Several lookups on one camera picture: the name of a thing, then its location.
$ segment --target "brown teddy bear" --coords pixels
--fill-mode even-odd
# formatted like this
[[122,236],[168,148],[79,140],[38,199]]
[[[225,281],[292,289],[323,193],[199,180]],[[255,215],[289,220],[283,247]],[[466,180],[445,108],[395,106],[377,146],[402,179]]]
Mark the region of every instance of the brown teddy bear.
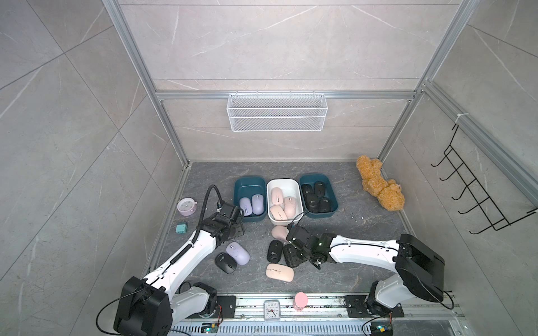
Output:
[[370,160],[366,155],[357,159],[357,169],[363,178],[363,188],[372,196],[376,196],[382,207],[389,211],[402,210],[405,198],[402,188],[395,180],[388,180],[381,176],[383,163],[378,159]]

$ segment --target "gray tabletop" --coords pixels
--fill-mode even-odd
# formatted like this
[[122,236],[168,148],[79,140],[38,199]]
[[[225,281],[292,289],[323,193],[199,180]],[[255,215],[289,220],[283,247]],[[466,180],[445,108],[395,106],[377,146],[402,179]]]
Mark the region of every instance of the gray tabletop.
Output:
[[[340,234],[349,238],[367,240],[397,239],[405,233],[397,212],[383,209],[377,199],[363,190],[360,174],[354,162],[196,162],[190,171],[183,197],[198,201],[195,214],[183,217],[175,214],[174,221],[186,221],[186,234],[177,234],[172,225],[165,241],[160,262],[166,261],[180,248],[194,231],[200,215],[201,203],[210,184],[219,188],[227,202],[233,201],[236,179],[246,175],[259,175],[265,182],[274,178],[299,180],[304,174],[322,173],[328,176],[337,197],[339,208],[330,218],[301,221],[311,234],[323,232]],[[216,210],[217,197],[212,191],[207,205],[206,217]],[[249,253],[251,260],[238,266],[232,274],[226,274],[214,263],[215,256],[224,252],[227,243],[208,255],[187,278],[191,282],[203,282],[221,293],[233,292],[367,292],[375,280],[384,280],[390,271],[357,263],[325,263],[317,270],[306,262],[295,268],[295,278],[286,283],[265,275],[269,262],[267,248],[274,238],[274,225],[265,217],[257,223],[245,223],[245,234],[236,239]]]

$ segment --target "wall hook rack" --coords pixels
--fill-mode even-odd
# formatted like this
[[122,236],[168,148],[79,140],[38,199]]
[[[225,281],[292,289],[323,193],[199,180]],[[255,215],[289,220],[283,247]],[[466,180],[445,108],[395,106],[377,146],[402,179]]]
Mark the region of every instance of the wall hook rack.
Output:
[[[480,208],[480,210],[482,210],[482,213],[484,214],[484,216],[486,216],[486,219],[487,221],[490,223],[490,225],[478,232],[471,232],[469,231],[469,233],[471,234],[479,234],[479,233],[482,233],[484,231],[486,231],[487,229],[489,229],[490,227],[492,227],[495,231],[499,231],[499,230],[502,230],[503,228],[507,227],[507,226],[510,226],[524,218],[527,218],[533,214],[536,213],[536,211],[538,210],[538,208],[536,209],[533,209],[533,210],[530,210],[528,211],[523,217],[519,218],[519,219],[516,219],[515,221],[508,221],[508,219],[506,218],[506,216],[502,213],[502,211],[499,209],[499,207],[497,206],[497,204],[495,203],[495,201],[493,200],[493,198],[491,198],[490,194],[487,192],[487,190],[482,186],[482,184],[480,183],[480,181],[476,178],[475,174],[472,172],[472,170],[469,168],[469,166],[467,166],[467,163],[465,163],[465,161],[463,161],[462,157],[458,154],[458,152],[454,149],[454,147],[452,147],[452,142],[454,141],[454,137],[456,136],[456,132],[458,131],[458,128],[459,126],[458,125],[454,125],[454,127],[452,127],[452,130],[454,130],[454,134],[452,135],[452,139],[450,139],[450,144],[448,145],[448,147],[444,150],[443,154],[444,154],[444,157],[443,159],[441,159],[441,161],[436,164],[436,165],[431,165],[432,167],[437,167],[439,166],[445,159],[448,160],[448,162],[452,165],[452,167],[454,168],[454,171],[447,177],[447,178],[439,178],[439,180],[441,181],[446,181],[448,180],[449,178],[451,178],[454,174],[457,174],[459,176],[459,178],[463,181],[463,184],[465,184],[465,187],[463,188],[462,190],[462,193],[459,194],[459,196],[457,198],[454,198],[452,197],[453,200],[457,201],[458,199],[462,198],[463,196],[463,193],[466,191],[466,190],[469,190],[469,193],[471,194],[471,196],[473,197],[473,199],[475,200],[476,202],[476,205],[473,206],[472,208],[470,208],[469,210],[465,211],[465,212],[461,212],[461,211],[458,211],[459,213],[461,213],[462,215],[463,214],[466,214],[468,212],[470,212],[471,210],[475,209],[476,207]],[[448,155],[450,153],[454,153],[457,155],[457,157],[459,158],[459,160],[462,162],[460,165],[458,165],[456,167],[456,165],[454,165],[454,163],[450,160],[450,158],[448,157]],[[462,167],[465,167],[467,168],[467,170],[471,173],[472,175],[472,180],[471,182],[469,183],[466,183],[465,180],[463,179],[462,175],[459,173],[459,169],[462,168]],[[473,183],[478,183],[478,185],[480,186],[480,188],[483,190],[483,192],[485,193],[486,195],[486,198],[484,198],[482,201],[478,201],[477,197],[475,196],[475,194],[472,192],[472,190],[470,189],[470,185],[472,185]],[[484,202],[486,202],[487,200],[490,200],[491,203],[493,203],[493,205],[495,206],[495,208],[497,208],[497,211],[499,211],[500,215],[502,216],[502,218],[500,220],[498,220],[497,222],[493,223],[491,221],[491,219],[489,218],[489,216],[487,215],[486,211],[484,211],[484,209],[482,208],[482,204]],[[505,221],[506,224],[503,225],[502,227],[499,227],[499,228],[496,228],[495,225],[496,224],[499,224],[501,223],[502,221]]]

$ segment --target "wire mesh basket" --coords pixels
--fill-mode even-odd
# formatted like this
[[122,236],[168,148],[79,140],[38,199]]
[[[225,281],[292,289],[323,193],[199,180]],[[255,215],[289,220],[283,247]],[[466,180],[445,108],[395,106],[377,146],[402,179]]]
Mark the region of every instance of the wire mesh basket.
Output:
[[327,100],[315,92],[236,93],[228,97],[226,110],[234,132],[321,131]]

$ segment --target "pink cup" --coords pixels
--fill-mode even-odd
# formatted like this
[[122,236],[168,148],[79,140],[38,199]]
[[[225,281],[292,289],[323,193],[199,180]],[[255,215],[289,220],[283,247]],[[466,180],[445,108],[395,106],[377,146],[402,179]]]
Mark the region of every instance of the pink cup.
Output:
[[305,293],[299,292],[295,294],[295,298],[293,299],[293,308],[295,308],[296,311],[303,310],[304,307],[308,304],[308,296],[306,296]]

